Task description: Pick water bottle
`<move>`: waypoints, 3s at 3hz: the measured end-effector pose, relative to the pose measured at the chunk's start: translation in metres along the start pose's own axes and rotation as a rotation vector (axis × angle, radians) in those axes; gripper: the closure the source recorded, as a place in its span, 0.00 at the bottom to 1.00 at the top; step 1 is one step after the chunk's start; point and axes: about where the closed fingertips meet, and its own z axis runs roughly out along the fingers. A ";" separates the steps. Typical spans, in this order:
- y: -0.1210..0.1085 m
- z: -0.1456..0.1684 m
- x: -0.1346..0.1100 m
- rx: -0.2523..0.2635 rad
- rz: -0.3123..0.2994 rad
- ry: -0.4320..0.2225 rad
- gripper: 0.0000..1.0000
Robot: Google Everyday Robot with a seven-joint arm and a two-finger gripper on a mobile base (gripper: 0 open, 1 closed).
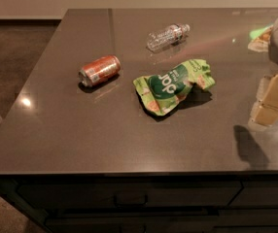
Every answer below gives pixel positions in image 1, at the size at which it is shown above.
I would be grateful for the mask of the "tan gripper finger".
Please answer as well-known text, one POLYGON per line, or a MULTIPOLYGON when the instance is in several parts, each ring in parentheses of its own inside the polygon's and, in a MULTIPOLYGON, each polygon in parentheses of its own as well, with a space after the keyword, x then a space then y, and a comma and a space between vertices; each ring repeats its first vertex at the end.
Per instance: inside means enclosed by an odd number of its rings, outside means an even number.
POLYGON ((268 52, 271 31, 272 25, 251 31, 248 49, 255 52, 268 52))
POLYGON ((268 128, 278 120, 278 73, 264 76, 250 112, 250 128, 268 128))

